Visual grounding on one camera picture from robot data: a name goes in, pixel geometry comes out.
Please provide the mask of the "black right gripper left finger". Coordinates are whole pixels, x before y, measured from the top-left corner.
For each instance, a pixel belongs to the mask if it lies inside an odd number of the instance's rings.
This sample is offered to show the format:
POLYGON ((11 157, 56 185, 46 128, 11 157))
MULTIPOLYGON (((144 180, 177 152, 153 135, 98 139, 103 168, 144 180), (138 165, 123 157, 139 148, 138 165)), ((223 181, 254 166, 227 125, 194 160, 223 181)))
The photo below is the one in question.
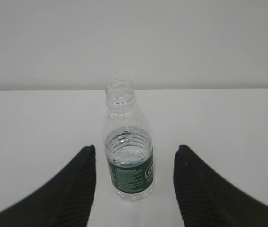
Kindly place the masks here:
POLYGON ((41 188, 0 212, 0 227, 85 227, 96 189, 96 149, 84 147, 41 188))

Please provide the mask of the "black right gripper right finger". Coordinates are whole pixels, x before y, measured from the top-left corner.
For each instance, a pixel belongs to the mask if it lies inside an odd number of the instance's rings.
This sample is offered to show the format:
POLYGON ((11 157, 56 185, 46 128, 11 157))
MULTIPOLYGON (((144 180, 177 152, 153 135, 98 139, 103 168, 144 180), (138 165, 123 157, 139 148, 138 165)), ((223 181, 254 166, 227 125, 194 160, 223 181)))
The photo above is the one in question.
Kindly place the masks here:
POLYGON ((175 154, 173 183, 186 227, 268 227, 268 206, 220 176, 187 145, 175 154))

